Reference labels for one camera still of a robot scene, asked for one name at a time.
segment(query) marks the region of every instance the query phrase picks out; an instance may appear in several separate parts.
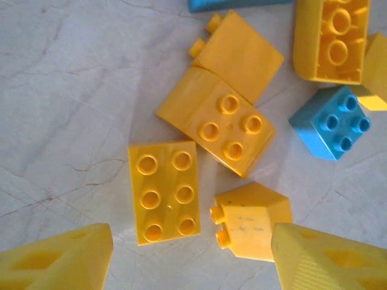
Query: yellow building block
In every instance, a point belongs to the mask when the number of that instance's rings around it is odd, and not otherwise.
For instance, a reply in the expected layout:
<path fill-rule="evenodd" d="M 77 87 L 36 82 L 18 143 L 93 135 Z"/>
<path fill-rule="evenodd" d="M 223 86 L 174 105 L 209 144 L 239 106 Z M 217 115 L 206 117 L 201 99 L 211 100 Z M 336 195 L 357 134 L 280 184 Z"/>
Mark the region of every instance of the yellow building block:
<path fill-rule="evenodd" d="M 193 141 L 129 148 L 139 245 L 200 234 Z"/>
<path fill-rule="evenodd" d="M 284 62 L 284 57 L 235 11 L 218 13 L 207 25 L 207 43 L 198 39 L 189 53 L 192 66 L 205 68 L 250 104 L 256 103 Z"/>
<path fill-rule="evenodd" d="M 370 111 L 387 111 L 387 38 L 382 33 L 368 38 L 362 85 L 351 90 Z"/>
<path fill-rule="evenodd" d="M 110 227 L 94 224 L 0 253 L 1 290 L 103 289 Z"/>
<path fill-rule="evenodd" d="M 210 209 L 219 246 L 236 257 L 273 261 L 270 248 L 276 222 L 292 222 L 289 199 L 261 184 L 251 183 L 215 197 Z"/>
<path fill-rule="evenodd" d="M 157 111 L 246 178 L 275 136 L 273 125 L 211 72 L 190 67 Z"/>
<path fill-rule="evenodd" d="M 387 250 L 278 223 L 272 251 L 283 290 L 385 290 Z"/>
<path fill-rule="evenodd" d="M 318 82 L 360 84 L 370 0 L 297 0 L 293 63 Z"/>

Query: blue building block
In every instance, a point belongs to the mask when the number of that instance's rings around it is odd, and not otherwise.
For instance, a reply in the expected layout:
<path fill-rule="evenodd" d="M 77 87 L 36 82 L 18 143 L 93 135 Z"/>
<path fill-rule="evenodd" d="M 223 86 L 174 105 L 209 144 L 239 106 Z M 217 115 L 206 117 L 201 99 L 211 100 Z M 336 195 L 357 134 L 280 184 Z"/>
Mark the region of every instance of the blue building block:
<path fill-rule="evenodd" d="M 294 2 L 294 0 L 188 0 L 188 8 L 191 13 L 198 13 L 220 9 L 286 4 L 292 2 Z"/>
<path fill-rule="evenodd" d="M 347 86 L 320 89 L 289 119 L 309 151 L 339 160 L 371 126 Z"/>

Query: plastic brick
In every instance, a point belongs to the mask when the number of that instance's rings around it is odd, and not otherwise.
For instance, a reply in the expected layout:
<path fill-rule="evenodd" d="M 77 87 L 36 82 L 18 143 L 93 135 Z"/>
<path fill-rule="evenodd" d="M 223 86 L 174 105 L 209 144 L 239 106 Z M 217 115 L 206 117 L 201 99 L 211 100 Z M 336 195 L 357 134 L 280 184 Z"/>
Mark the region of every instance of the plastic brick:
<path fill-rule="evenodd" d="M 94 224 L 0 253 L 0 289 L 103 289 L 110 227 Z"/>
<path fill-rule="evenodd" d="M 283 290 L 387 289 L 387 250 L 278 223 L 272 251 Z"/>
<path fill-rule="evenodd" d="M 199 66 L 216 74 L 250 104 L 256 103 L 284 57 L 235 11 L 216 13 L 207 25 L 212 34 L 198 39 L 189 53 Z"/>
<path fill-rule="evenodd" d="M 131 146 L 129 166 L 139 245 L 200 233 L 195 142 Z"/>
<path fill-rule="evenodd" d="M 368 38 L 362 85 L 351 90 L 370 111 L 387 111 L 387 38 L 382 33 Z"/>
<path fill-rule="evenodd" d="M 270 241 L 276 222 L 292 222 L 289 199 L 258 183 L 215 197 L 211 208 L 219 246 L 236 257 L 273 261 Z"/>
<path fill-rule="evenodd" d="M 188 0 L 191 13 L 229 9 L 237 7 L 251 7 L 273 4 L 292 3 L 294 0 Z"/>
<path fill-rule="evenodd" d="M 347 86 L 320 89 L 289 123 L 315 157 L 328 160 L 338 160 L 371 125 Z"/>
<path fill-rule="evenodd" d="M 157 115 L 246 178 L 275 136 L 273 125 L 219 77 L 190 67 Z"/>
<path fill-rule="evenodd" d="M 293 63 L 318 82 L 360 84 L 370 0 L 298 0 Z"/>

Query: blue 2x2 brick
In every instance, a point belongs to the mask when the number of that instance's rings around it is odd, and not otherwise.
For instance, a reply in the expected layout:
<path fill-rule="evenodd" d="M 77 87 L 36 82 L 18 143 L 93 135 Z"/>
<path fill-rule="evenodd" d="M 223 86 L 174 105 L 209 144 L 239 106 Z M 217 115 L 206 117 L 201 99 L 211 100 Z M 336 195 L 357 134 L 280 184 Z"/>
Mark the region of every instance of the blue 2x2 brick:
<path fill-rule="evenodd" d="M 347 86 L 320 89 L 289 123 L 315 157 L 328 160 L 343 156 L 371 125 Z"/>
<path fill-rule="evenodd" d="M 191 13 L 198 13 L 238 7 L 286 4 L 292 3 L 293 1 L 294 0 L 188 0 L 188 8 Z"/>

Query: marble floor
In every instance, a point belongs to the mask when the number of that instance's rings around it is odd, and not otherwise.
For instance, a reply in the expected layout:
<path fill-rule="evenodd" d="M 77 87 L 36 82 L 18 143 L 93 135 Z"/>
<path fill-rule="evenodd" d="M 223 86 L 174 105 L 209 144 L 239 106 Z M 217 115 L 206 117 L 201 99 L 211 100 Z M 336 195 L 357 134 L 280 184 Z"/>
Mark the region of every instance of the marble floor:
<path fill-rule="evenodd" d="M 238 12 L 285 56 L 256 105 L 278 137 L 250 180 L 288 196 L 296 223 L 386 248 L 386 114 L 366 112 L 339 162 L 313 158 L 287 121 L 320 86 L 292 67 L 293 6 Z M 373 0 L 369 33 L 387 35 L 386 14 Z M 183 137 L 154 113 L 210 16 L 186 0 L 0 1 L 0 250 L 106 222 L 105 289 L 280 289 L 273 263 L 219 248 L 213 197 L 249 181 L 201 149 L 201 235 L 137 246 L 126 148 Z"/>

